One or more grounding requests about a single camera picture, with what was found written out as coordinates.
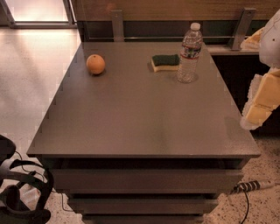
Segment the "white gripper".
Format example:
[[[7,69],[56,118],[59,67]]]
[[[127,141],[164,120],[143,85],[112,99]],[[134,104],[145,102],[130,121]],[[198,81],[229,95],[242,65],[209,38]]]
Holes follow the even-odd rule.
[[[258,50],[264,28],[241,42],[241,49]],[[265,75],[256,74],[250,83],[248,101],[241,113],[240,125],[245,130],[256,130],[280,105],[280,70],[270,69]]]

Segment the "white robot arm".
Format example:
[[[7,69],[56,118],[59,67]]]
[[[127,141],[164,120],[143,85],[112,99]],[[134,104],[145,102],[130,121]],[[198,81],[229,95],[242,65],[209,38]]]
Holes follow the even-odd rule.
[[[256,130],[280,106],[280,10],[261,29],[241,43],[242,50],[255,49],[259,60],[269,67],[264,74],[256,74],[250,82],[248,101],[241,113],[240,125]]]

